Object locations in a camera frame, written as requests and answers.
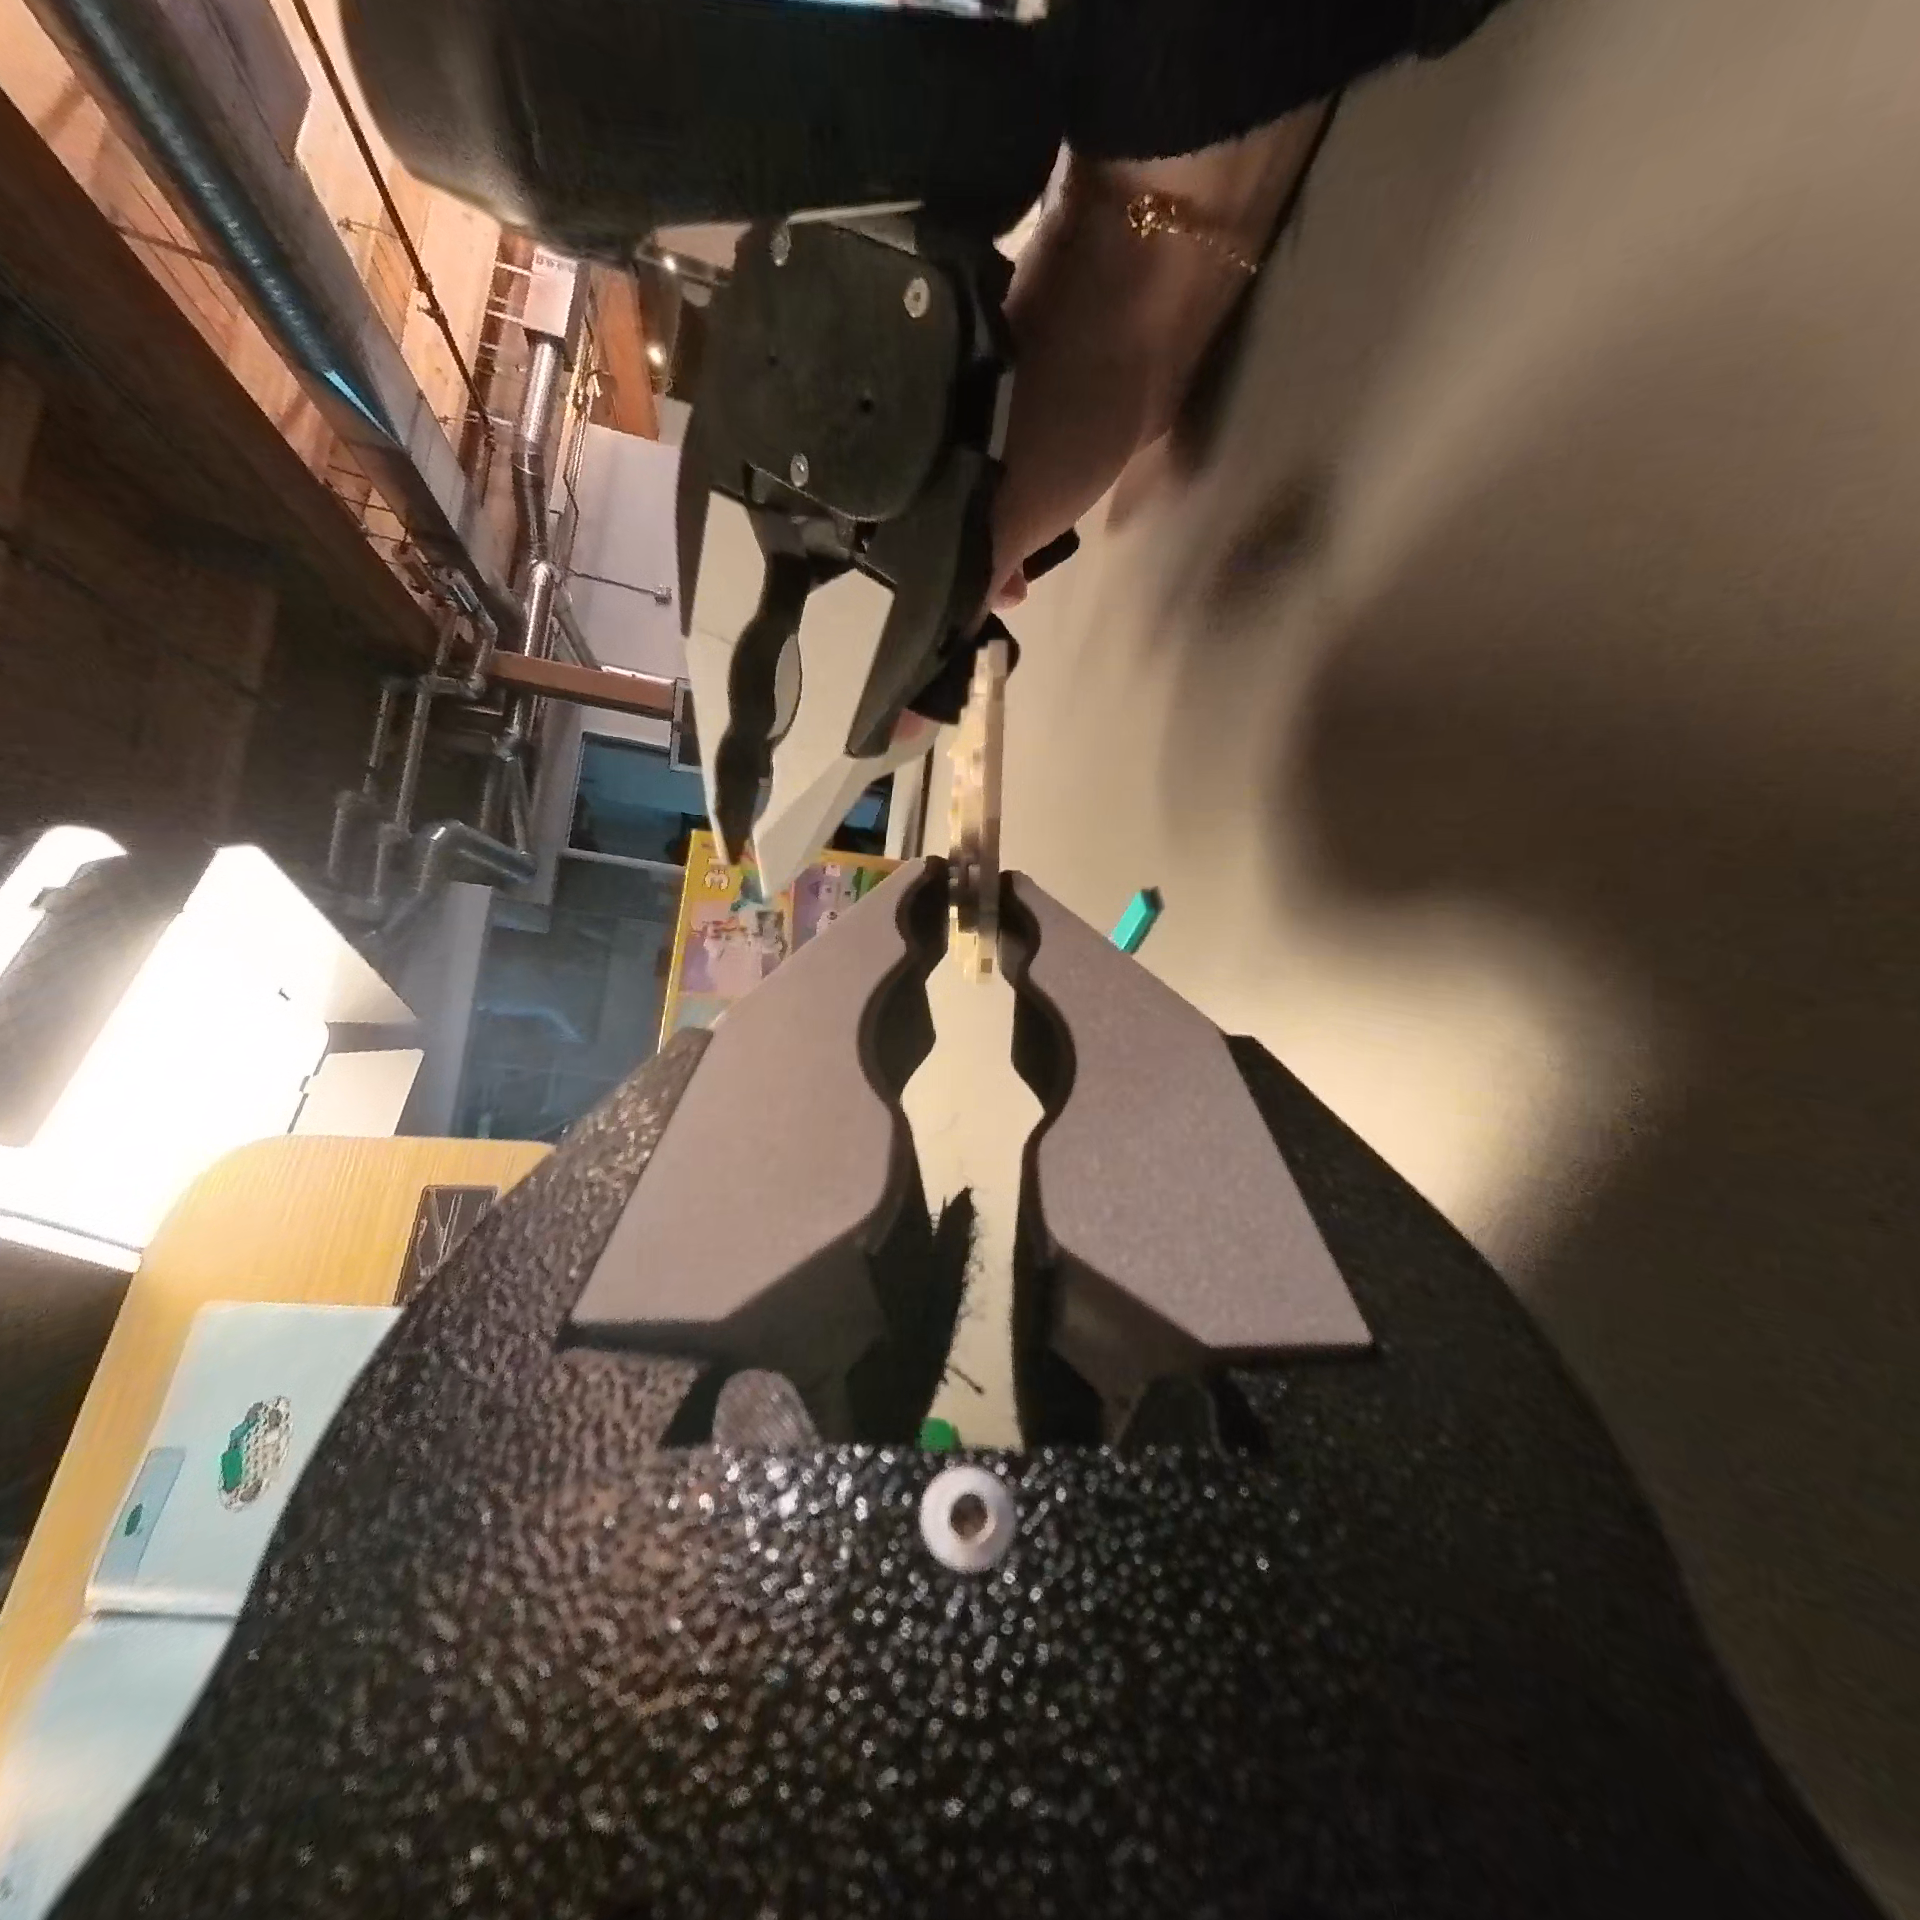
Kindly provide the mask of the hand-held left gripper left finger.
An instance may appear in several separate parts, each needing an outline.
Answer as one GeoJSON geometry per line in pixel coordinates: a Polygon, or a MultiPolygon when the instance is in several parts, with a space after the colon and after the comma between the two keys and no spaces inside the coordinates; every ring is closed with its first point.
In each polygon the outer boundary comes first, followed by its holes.
{"type": "Polygon", "coordinates": [[[902,1092],[936,1042],[947,928],[947,863],[902,863],[694,1037],[571,1345],[779,1375],[835,1442],[921,1437],[962,1284],[902,1092]]]}

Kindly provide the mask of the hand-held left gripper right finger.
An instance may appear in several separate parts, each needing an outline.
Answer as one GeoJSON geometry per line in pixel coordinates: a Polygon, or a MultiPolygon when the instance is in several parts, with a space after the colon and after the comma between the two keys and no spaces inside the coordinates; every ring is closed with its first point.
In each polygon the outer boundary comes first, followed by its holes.
{"type": "Polygon", "coordinates": [[[1284,1360],[1374,1349],[1222,1031],[1021,873],[1002,880],[1014,1066],[1041,1102],[1014,1230],[1014,1408],[1032,1444],[1118,1444],[1284,1360]]]}

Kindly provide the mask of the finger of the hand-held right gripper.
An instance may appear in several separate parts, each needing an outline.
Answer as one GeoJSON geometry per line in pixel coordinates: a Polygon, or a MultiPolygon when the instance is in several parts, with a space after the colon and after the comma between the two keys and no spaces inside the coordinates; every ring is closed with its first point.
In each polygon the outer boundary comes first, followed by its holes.
{"type": "Polygon", "coordinates": [[[688,690],[717,850],[784,889],[804,856],[803,620],[797,525],[690,479],[678,503],[688,690]]]}
{"type": "Polygon", "coordinates": [[[755,858],[765,894],[779,894],[828,847],[876,778],[938,745],[936,722],[906,712],[873,750],[848,748],[883,620],[893,593],[848,570],[816,588],[774,663],[774,742],[755,821],[755,858]]]}

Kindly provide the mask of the round white lego plate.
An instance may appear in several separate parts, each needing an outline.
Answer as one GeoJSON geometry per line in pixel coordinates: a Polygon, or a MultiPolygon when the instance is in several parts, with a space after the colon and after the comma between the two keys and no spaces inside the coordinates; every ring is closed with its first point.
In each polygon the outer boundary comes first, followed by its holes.
{"type": "Polygon", "coordinates": [[[949,948],[961,975],[971,983],[992,977],[998,952],[1002,762],[1014,654],[1013,637],[992,626],[977,650],[952,742],[949,948]]]}

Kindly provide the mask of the yellow lego box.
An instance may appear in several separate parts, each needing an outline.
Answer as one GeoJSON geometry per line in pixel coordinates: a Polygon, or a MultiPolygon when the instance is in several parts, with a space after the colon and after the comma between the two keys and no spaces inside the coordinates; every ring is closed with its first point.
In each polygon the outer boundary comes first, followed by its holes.
{"type": "Polygon", "coordinates": [[[709,1029],[781,962],[841,920],[898,868],[884,855],[829,847],[769,894],[750,858],[730,863],[707,828],[688,839],[659,1042],[709,1029]]]}

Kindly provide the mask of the person's right hand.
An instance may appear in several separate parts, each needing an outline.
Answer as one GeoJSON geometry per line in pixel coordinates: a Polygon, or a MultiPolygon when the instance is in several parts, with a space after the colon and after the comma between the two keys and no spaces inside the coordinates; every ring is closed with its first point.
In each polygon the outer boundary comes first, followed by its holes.
{"type": "Polygon", "coordinates": [[[1272,197],[1069,169],[1005,309],[1014,383],[992,503],[990,609],[1025,598],[1027,565],[1169,429],[1204,348],[1257,276],[1272,223],[1272,197]]]}

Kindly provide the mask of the studio light panel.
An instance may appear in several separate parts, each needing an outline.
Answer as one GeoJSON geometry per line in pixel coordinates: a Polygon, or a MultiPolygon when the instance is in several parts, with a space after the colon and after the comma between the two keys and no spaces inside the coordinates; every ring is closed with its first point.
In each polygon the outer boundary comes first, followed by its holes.
{"type": "Polygon", "coordinates": [[[411,1008],[260,847],[5,844],[5,1252],[131,1273],[241,1144],[396,1136],[411,1008]]]}

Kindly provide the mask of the light blue instruction booklet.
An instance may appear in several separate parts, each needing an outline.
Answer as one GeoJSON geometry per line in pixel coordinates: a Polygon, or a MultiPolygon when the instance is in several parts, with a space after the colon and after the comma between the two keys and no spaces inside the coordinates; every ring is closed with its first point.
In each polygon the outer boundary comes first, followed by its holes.
{"type": "Polygon", "coordinates": [[[393,1330],[393,1304],[196,1312],[81,1618],[13,1727],[3,1914],[45,1914],[204,1692],[281,1511],[393,1330]]]}

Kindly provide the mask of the grey corrugated ceiling duct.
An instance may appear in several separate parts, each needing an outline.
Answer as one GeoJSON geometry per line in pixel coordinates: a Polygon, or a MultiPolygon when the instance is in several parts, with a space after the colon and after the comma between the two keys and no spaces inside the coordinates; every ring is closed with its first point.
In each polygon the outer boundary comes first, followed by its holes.
{"type": "Polygon", "coordinates": [[[29,1],[170,201],[216,246],[251,319],[310,397],[360,442],[398,450],[401,431],[339,321],[301,276],[281,229],[234,162],[234,142],[149,4],[29,1]]]}

